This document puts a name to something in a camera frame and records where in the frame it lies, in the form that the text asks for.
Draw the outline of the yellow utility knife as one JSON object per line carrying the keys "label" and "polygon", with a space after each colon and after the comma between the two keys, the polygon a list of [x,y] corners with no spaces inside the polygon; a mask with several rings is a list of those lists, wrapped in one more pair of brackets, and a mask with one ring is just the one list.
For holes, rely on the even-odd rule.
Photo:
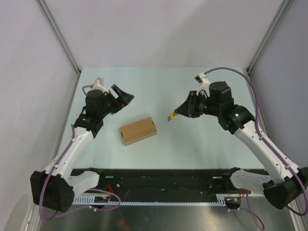
{"label": "yellow utility knife", "polygon": [[173,119],[175,119],[179,114],[176,112],[172,112],[168,117],[167,117],[167,121],[171,121]]}

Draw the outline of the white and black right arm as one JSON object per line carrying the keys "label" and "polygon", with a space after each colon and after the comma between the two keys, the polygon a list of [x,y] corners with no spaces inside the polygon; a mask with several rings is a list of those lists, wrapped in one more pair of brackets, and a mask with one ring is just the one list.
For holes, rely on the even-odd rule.
{"label": "white and black right arm", "polygon": [[250,190],[264,195],[275,208],[283,209],[307,188],[307,167],[300,168],[285,155],[276,155],[275,145],[264,132],[256,130],[254,116],[244,106],[234,103],[226,82],[211,83],[208,94],[190,91],[175,113],[188,118],[217,117],[220,126],[243,142],[268,173],[260,175],[234,167],[223,174],[225,192],[233,193],[238,188]]}

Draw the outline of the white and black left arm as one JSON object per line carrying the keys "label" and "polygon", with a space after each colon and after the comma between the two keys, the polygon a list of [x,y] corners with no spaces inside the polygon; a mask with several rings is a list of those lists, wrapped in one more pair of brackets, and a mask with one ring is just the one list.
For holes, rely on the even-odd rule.
{"label": "white and black left arm", "polygon": [[93,85],[86,93],[85,106],[71,126],[72,135],[67,145],[44,168],[34,171],[30,177],[33,202],[43,208],[57,212],[66,212],[74,199],[82,193],[93,189],[102,192],[106,188],[106,180],[93,170],[86,170],[81,175],[72,177],[75,162],[81,157],[85,148],[90,145],[100,129],[103,120],[128,106],[134,99],[132,94],[112,85],[115,97],[103,85]]}

